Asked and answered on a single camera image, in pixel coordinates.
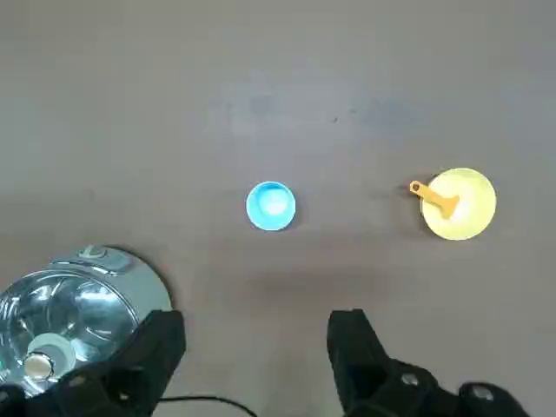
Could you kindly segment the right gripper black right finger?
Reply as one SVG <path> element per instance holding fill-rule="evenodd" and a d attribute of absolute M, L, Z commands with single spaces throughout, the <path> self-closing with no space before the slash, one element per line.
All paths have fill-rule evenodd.
<path fill-rule="evenodd" d="M 466 382 L 451 393 L 425 368 L 390 357 L 361 309 L 328 318 L 328 358 L 345 416 L 527 416 L 504 388 Z"/>

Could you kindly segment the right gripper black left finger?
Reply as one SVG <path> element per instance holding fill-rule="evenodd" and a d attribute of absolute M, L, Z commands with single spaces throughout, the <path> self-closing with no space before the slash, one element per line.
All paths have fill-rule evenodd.
<path fill-rule="evenodd" d="M 42 394 L 1 386 L 1 415 L 150 416 L 184 353 L 182 313 L 153 311 L 109 358 L 67 373 Z"/>

